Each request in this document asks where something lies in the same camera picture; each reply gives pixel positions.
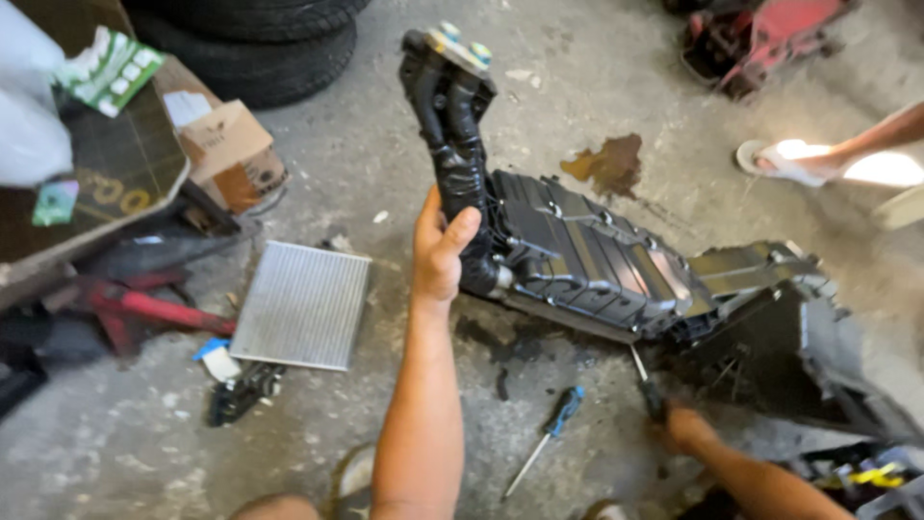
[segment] white plastic bag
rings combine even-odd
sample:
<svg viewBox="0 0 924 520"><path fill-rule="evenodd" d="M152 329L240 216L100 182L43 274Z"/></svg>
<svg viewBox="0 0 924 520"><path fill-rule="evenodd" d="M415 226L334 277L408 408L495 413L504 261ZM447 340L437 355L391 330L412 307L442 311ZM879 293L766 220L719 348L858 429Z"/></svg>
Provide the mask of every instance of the white plastic bag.
<svg viewBox="0 0 924 520"><path fill-rule="evenodd" d="M57 43L0 0L0 185L30 188L73 169L50 85L64 60Z"/></svg>

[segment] red tool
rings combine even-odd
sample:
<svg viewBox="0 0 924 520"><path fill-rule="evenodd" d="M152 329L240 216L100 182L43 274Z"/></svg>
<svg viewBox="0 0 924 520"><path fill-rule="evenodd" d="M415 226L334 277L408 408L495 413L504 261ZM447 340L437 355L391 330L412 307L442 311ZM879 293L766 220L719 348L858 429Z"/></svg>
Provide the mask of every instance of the red tool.
<svg viewBox="0 0 924 520"><path fill-rule="evenodd" d="M175 284L185 281L187 276L188 272L184 269L172 269L139 275L122 283L94 277L79 277L66 291L71 295L69 300L77 308L90 311L99 318L109 341L112 342L115 355L121 358L123 363L130 363L139 353L139 345L132 334L132 321L167 323L183 328L208 330L219 336L234 334L237 327L237 321L234 319L154 298L142 292L166 286L174 288ZM184 300L188 300L185 293L178 292Z"/></svg>
<svg viewBox="0 0 924 520"><path fill-rule="evenodd" d="M683 61L705 83L739 100L759 90L785 62L836 52L823 28L856 5L857 0L765 0L756 9L699 11L690 15Z"/></svg>

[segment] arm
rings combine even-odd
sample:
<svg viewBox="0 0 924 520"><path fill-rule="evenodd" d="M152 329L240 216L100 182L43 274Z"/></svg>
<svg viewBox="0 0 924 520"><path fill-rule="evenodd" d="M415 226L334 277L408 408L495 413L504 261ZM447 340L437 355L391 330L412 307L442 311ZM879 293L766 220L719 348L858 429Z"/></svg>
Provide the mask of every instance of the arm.
<svg viewBox="0 0 924 520"><path fill-rule="evenodd" d="M453 517L465 445L449 304L458 294L459 254L481 214L466 208L445 232L434 186L414 230L414 281L404 360L385 416L372 476L373 520Z"/></svg>
<svg viewBox="0 0 924 520"><path fill-rule="evenodd" d="M848 161L858 155L867 155L896 146L924 140L924 103L893 114L873 128L831 148L829 155Z"/></svg>
<svg viewBox="0 0 924 520"><path fill-rule="evenodd" d="M718 478L750 520L854 518L796 475L725 446L693 410L671 403L667 433L680 452L695 457Z"/></svg>

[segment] cardboard box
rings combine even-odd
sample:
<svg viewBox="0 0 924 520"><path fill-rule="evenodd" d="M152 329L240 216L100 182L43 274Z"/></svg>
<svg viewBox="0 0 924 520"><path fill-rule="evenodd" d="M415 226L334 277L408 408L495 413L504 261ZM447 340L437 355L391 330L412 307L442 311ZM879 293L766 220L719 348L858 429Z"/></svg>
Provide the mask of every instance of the cardboard box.
<svg viewBox="0 0 924 520"><path fill-rule="evenodd" d="M286 167L273 149L273 136L243 103L222 103L175 56L165 60L154 83L175 121L204 114L177 131L193 163L189 178L218 205L240 214L288 180ZM191 211L187 217L205 227L202 212Z"/></svg>

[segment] screwdriver handle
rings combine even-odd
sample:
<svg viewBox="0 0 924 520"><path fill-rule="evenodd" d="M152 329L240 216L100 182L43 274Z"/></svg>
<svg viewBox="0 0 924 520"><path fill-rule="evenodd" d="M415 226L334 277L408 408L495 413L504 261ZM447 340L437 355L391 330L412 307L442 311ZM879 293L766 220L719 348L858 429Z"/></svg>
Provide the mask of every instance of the screwdriver handle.
<svg viewBox="0 0 924 520"><path fill-rule="evenodd" d="M664 397L658 391L654 381L645 379L638 384L638 390L641 391L645 399L645 408L648 409L648 415L655 424L662 425L667 422L667 410L664 409Z"/></svg>
<svg viewBox="0 0 924 520"><path fill-rule="evenodd" d="M565 390L565 393L562 394L562 398L558 401L558 405L555 406L555 415L549 419L549 422L546 423L543 429L545 433L552 437L558 437L559 434L562 433L562 427L565 425L565 421L575 414L583 399L583 388L571 387Z"/></svg>

